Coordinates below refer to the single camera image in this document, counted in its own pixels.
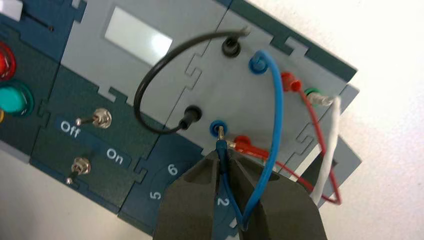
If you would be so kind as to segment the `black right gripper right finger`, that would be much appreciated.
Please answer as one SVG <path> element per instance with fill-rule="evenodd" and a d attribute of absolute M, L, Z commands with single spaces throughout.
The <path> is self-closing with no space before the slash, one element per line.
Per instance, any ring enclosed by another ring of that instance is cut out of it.
<path fill-rule="evenodd" d="M 259 182 L 263 166 L 242 155 L 229 160 L 229 183 L 240 210 Z M 271 173 L 258 204 L 253 208 L 241 240 L 325 240 L 327 235 L 319 210 L 298 183 Z"/>

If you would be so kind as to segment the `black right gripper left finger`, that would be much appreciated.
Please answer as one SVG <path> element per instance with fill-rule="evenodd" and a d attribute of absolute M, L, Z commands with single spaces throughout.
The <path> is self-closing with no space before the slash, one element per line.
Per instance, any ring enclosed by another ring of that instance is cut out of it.
<path fill-rule="evenodd" d="M 154 240 L 210 240 L 220 160 L 207 155 L 175 180 L 160 204 Z"/>

